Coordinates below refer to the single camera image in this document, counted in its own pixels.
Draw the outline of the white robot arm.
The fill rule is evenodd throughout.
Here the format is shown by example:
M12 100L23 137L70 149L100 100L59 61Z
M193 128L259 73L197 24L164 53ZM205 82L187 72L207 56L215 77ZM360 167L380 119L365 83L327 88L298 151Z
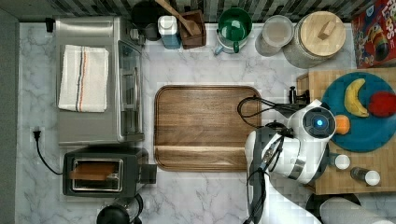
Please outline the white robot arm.
M336 133L330 108L319 100L300 109L276 105L276 121L251 132L245 144L247 218L243 224L395 224L364 209L356 196L312 196L306 207L273 187L272 174L301 184L318 179L329 162L328 143Z

